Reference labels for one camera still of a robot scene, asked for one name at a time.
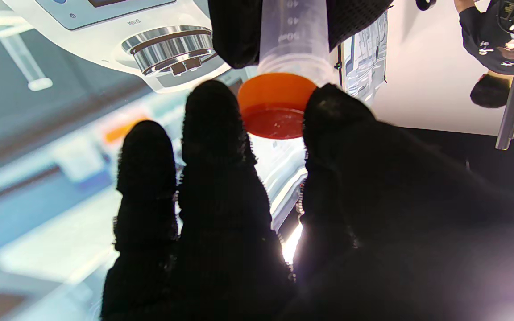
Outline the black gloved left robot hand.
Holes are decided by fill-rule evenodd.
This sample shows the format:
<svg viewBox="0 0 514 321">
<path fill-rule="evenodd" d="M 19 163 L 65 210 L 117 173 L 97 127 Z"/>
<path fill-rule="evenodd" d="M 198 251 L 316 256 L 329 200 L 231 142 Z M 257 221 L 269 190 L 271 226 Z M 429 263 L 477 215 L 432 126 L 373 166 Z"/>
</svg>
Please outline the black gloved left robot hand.
<svg viewBox="0 0 514 321">
<path fill-rule="evenodd" d="M 391 0 L 327 0 L 328 48 L 375 22 Z M 259 63 L 261 0 L 209 0 L 213 45 L 218 55 L 234 69 Z"/>
</svg>

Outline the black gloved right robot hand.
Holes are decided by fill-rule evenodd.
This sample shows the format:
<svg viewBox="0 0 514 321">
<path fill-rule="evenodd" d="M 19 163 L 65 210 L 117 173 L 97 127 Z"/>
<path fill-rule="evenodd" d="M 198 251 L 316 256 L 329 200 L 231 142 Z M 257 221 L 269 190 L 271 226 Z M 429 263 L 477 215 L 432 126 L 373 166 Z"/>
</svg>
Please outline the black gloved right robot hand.
<svg viewBox="0 0 514 321">
<path fill-rule="evenodd" d="M 187 98 L 171 141 L 121 149 L 103 321 L 514 321 L 514 197 L 333 85 L 305 111 L 308 177 L 289 266 L 237 99 Z"/>
</svg>

